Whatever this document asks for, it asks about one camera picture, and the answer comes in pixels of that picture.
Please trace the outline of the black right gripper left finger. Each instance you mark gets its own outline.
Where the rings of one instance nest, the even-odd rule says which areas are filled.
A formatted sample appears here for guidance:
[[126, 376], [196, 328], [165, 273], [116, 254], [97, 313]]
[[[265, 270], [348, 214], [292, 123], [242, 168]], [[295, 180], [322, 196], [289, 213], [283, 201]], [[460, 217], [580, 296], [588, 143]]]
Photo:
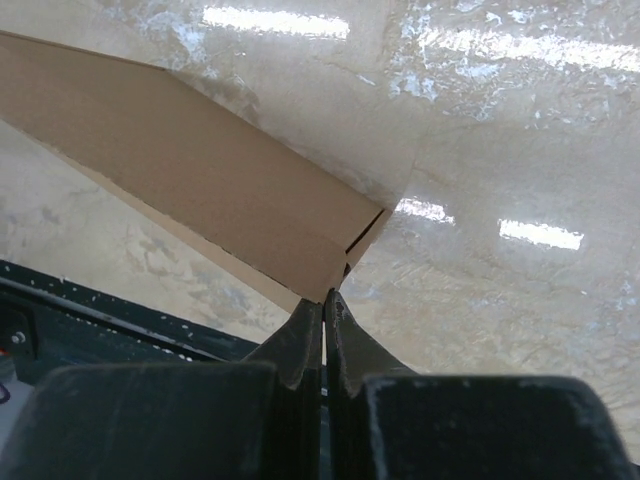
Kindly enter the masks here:
[[238, 362], [63, 367], [35, 387], [5, 479], [315, 479], [322, 307]]

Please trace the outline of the cardboard box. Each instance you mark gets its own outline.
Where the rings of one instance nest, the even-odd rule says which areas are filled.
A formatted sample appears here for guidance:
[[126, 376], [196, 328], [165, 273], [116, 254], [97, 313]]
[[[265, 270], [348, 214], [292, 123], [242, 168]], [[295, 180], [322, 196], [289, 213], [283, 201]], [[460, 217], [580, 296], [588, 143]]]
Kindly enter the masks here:
[[3, 32], [1, 117], [284, 310], [389, 211], [164, 69]]

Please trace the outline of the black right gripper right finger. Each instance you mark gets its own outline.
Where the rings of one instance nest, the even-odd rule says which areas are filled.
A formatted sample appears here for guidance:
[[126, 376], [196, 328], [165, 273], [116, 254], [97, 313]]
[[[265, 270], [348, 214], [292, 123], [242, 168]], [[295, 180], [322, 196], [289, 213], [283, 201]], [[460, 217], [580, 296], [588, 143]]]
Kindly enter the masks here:
[[635, 479], [603, 402], [549, 375], [423, 375], [324, 305], [337, 479]]

